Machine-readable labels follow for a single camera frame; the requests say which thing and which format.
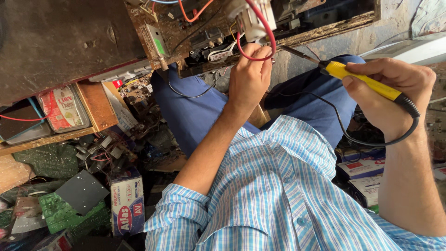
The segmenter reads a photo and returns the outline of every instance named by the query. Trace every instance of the white connector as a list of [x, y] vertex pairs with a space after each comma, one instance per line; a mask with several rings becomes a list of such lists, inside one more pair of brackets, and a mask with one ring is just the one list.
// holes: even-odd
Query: white connector
[[[271, 0], [252, 0], [262, 12], [271, 30], [276, 29]], [[266, 36], [265, 27], [245, 0], [232, 0], [226, 6], [227, 17], [235, 19], [240, 33], [245, 32], [246, 41], [254, 42]]]

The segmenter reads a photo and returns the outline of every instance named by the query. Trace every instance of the jeans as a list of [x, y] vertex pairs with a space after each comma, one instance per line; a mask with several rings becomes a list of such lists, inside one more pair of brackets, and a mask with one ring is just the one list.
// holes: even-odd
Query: jeans
[[[364, 62], [360, 57], [353, 55], [341, 55], [331, 60], [344, 64]], [[180, 79], [175, 65], [169, 65], [168, 75], [172, 87], [189, 96], [196, 96], [209, 88], [202, 79], [196, 76]], [[151, 84], [162, 116], [167, 121], [181, 150], [190, 157], [219, 117], [228, 97], [214, 88], [199, 98], [182, 97], [174, 93], [157, 72], [153, 73]], [[312, 92], [334, 104], [345, 127], [350, 123], [356, 102], [349, 97], [340, 80], [321, 74], [319, 68], [276, 85], [265, 99], [266, 109], [284, 108], [283, 115], [308, 123], [335, 148], [343, 133], [331, 106], [310, 94], [294, 96], [274, 94], [280, 92], [289, 95], [301, 91]], [[272, 119], [260, 129], [249, 122], [246, 122], [243, 127], [256, 134], [268, 129], [276, 119]]]

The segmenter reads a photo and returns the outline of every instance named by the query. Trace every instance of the blue wire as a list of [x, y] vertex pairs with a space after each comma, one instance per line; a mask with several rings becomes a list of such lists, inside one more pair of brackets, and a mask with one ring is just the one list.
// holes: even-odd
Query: blue wire
[[159, 4], [176, 4], [176, 3], [178, 3], [178, 1], [160, 1], [160, 0], [150, 0], [150, 1], [159, 3]]

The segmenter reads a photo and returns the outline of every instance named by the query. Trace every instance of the blue striped shirt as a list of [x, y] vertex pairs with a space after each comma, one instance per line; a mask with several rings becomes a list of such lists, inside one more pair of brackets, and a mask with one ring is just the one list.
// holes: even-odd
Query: blue striped shirt
[[331, 183], [335, 155], [281, 116], [232, 140], [208, 196], [170, 184], [145, 223], [146, 250], [435, 250], [446, 237], [401, 229]]

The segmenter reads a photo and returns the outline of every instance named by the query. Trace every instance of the man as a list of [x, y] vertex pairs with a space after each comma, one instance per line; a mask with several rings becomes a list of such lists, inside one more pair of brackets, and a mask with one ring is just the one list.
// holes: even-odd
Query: man
[[[248, 44], [255, 58], [268, 46]], [[380, 215], [363, 209], [331, 183], [333, 148], [342, 132], [335, 111], [311, 95], [283, 96], [283, 115], [261, 130], [246, 122], [270, 84], [271, 61], [240, 57], [231, 70], [229, 98], [216, 90], [184, 98], [157, 74], [155, 97], [181, 149], [189, 157], [163, 191], [146, 222], [147, 250], [428, 250], [446, 249], [446, 215], [432, 176], [425, 111], [435, 81], [426, 67], [393, 59], [366, 64], [356, 56], [333, 60], [401, 90], [421, 112], [416, 130], [386, 147], [379, 191]], [[198, 95], [197, 77], [169, 82], [177, 91]], [[398, 105], [354, 77], [342, 81], [318, 69], [271, 91], [309, 91], [332, 102], [348, 125], [359, 104], [368, 120], [391, 141], [412, 118]]]

